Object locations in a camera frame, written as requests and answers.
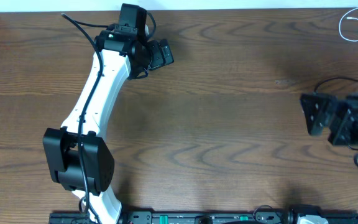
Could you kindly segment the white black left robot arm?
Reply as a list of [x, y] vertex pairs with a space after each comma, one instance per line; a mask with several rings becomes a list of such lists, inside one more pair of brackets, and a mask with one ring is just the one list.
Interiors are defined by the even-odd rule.
[[111, 181], [114, 158], [105, 143], [109, 118], [126, 80], [138, 80], [173, 63], [166, 40], [147, 27], [152, 14], [123, 4], [119, 20], [90, 39], [93, 64], [70, 115], [58, 129], [48, 128], [43, 146], [51, 178], [79, 198], [77, 212], [53, 212], [50, 223], [121, 223], [122, 205]]

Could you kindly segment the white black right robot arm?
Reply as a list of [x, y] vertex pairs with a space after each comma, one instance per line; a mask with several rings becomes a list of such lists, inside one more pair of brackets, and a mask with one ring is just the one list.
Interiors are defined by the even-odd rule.
[[333, 146], [358, 147], [358, 95], [339, 99], [325, 93], [303, 93], [300, 104], [309, 135], [318, 136], [328, 127]]

